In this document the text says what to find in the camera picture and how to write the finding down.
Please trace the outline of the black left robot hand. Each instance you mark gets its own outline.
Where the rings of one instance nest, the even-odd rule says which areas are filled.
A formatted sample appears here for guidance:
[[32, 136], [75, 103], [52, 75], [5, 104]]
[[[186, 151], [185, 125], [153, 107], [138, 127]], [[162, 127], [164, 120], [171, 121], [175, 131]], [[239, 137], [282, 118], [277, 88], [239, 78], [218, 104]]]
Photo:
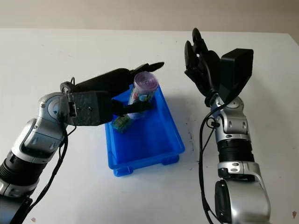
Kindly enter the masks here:
[[142, 64], [139, 67], [129, 70], [119, 68], [108, 73], [96, 76], [81, 83], [75, 84], [74, 81], [68, 83], [69, 92], [100, 91], [104, 93], [108, 100], [101, 107], [101, 111], [106, 114], [124, 115], [128, 113], [144, 112], [152, 109], [151, 103], [134, 103], [133, 106], [123, 106], [123, 104], [113, 98], [127, 91], [133, 84], [135, 76], [140, 72], [154, 72], [164, 66], [164, 62], [153, 64]]

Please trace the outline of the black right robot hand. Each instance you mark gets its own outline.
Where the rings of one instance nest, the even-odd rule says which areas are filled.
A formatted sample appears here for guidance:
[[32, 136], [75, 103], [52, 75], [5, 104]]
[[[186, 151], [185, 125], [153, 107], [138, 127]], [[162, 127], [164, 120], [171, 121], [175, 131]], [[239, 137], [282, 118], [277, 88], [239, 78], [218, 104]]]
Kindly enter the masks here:
[[220, 85], [220, 58], [209, 50], [199, 30], [194, 28], [192, 40], [185, 43], [185, 74], [195, 83], [200, 93], [208, 97]]

